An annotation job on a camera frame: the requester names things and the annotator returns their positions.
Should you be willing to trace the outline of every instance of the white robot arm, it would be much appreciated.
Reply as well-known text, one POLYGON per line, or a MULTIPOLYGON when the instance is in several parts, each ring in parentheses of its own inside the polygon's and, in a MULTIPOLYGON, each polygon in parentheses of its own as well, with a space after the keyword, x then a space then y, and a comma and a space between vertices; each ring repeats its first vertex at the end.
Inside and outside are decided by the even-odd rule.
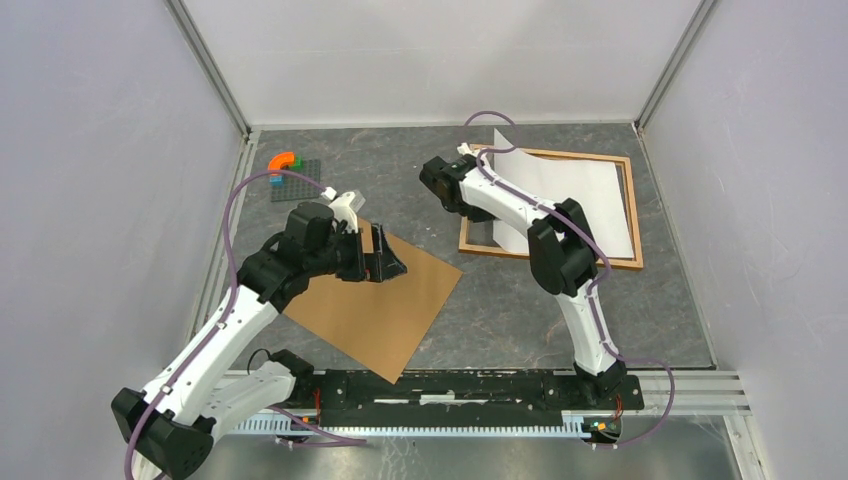
POLYGON ((474 222, 499 219, 527 237, 533 277, 554 295, 571 333, 575 369, 593 382, 597 394, 602 395, 618 383, 626 369, 604 347, 606 343, 615 350, 609 340, 603 311, 598 307, 596 322, 589 307, 589 295, 597 296, 597 292, 590 293, 589 289, 597 275, 597 257, 576 234, 568 231, 567 226, 538 208, 545 206, 556 210, 591 236, 582 207, 572 199, 555 203, 525 192, 498 177, 488 169, 485 160, 483 168, 487 168, 488 175, 484 175, 477 165, 477 151, 466 144, 458 151, 462 156, 453 163, 448 164, 439 157, 427 162, 420 180, 439 198, 445 210, 474 222), (535 204, 528 204, 496 182, 531 198, 535 204), (556 233, 565 233, 565 238, 560 241, 556 233), (606 342, 602 341, 598 325, 603 329, 606 342))
POLYGON ((335 275, 344 281, 383 282, 406 273, 380 225, 371 226, 374 253, 363 252, 356 223, 361 204, 361 197, 347 192, 329 206, 298 205, 285 230, 245 259, 236 292, 227 292, 177 358, 141 392, 124 388, 112 400, 112 412, 127 441, 143 412, 155 407, 135 448, 169 478, 191 475, 224 434, 292 394, 297 375, 284 366, 292 362, 284 361, 268 361, 247 377, 217 392, 213 389, 248 342, 306 290, 310 278, 335 275), (235 303, 226 315, 233 294, 235 303), (169 384, 178 369, 183 369, 179 380, 169 384))

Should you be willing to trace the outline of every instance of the gray marble surface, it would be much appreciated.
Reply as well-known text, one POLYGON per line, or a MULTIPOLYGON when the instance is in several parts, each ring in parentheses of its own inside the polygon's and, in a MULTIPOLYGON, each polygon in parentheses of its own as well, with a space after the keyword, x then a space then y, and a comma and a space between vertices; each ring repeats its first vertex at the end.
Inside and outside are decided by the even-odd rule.
MULTIPOLYGON (((709 348, 653 178, 626 124, 527 125, 501 130, 520 146, 628 156, 642 233, 645 268, 615 270, 600 287, 616 345, 629 357, 657 357, 676 367, 707 367, 709 348)), ((267 131, 252 171, 282 151, 322 160, 322 183, 359 189, 360 215, 464 272, 410 368, 570 368, 573 347, 553 298, 537 286, 526 260, 461 254, 459 221, 418 181, 421 165, 456 156, 460 141, 489 143, 491 126, 267 131)), ((247 188, 238 222, 238 264, 284 228, 296 202, 271 203, 268 182, 247 188)), ((288 348, 317 368, 363 368, 285 316, 258 335, 234 364, 244 368, 256 348, 288 348)))

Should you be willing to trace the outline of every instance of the wooden picture frame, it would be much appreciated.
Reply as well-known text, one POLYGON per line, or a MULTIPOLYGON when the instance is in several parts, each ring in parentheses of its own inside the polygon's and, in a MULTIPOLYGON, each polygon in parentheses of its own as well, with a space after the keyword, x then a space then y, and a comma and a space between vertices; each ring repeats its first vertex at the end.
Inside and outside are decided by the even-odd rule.
MULTIPOLYGON (((489 146, 471 146, 473 149, 486 147, 489 146)), ((550 160, 595 160, 614 163, 616 168, 621 172, 621 186, 623 190, 622 193, 624 194, 624 215, 627 218, 627 227, 630 231, 630 242, 633 245, 633 258, 610 258, 610 265, 613 268, 625 270, 642 270, 642 268, 644 268, 644 263, 642 261, 642 238, 639 235, 639 215, 636 212, 636 195, 633 189, 633 170, 630 167, 630 158, 617 157, 613 155, 596 155, 591 153, 557 152, 553 150, 538 150, 532 148, 522 148, 522 150, 531 155, 536 155, 550 160)), ((462 217, 462 223, 460 224, 459 229, 459 251, 462 253, 509 258, 528 258, 527 255, 510 253, 497 246, 470 243, 468 240, 469 230, 468 219, 462 217)))

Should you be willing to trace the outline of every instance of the brown cardboard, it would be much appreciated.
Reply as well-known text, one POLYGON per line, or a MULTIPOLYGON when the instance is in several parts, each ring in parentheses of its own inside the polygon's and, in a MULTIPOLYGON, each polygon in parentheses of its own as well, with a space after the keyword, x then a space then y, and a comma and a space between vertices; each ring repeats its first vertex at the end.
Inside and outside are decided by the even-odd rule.
MULTIPOLYGON (((370 224, 360 219, 359 227, 370 249, 370 224)), ((285 314, 395 383, 462 272, 394 235, 386 237, 406 264, 405 275, 384 283, 316 277, 285 314)))

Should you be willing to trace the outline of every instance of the cardboard sheet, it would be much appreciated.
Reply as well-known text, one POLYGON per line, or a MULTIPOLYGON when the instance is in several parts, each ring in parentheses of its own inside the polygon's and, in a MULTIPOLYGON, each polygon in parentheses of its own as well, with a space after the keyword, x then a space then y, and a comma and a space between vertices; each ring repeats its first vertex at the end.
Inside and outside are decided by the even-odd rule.
MULTIPOLYGON (((370 224, 360 219, 359 227, 369 250, 370 224)), ((384 283, 316 277, 285 314, 395 383, 462 272, 394 235, 386 238, 406 264, 405 275, 384 283)))
MULTIPOLYGON (((495 148, 512 144, 495 130, 495 148)), ((495 172, 522 189, 551 199, 573 198, 586 213, 598 246, 611 258, 632 258, 633 244, 624 213, 618 172, 612 162, 594 160, 548 160, 521 150, 496 154, 495 172)), ((527 254, 527 239, 497 220, 493 239, 510 253, 527 254)))

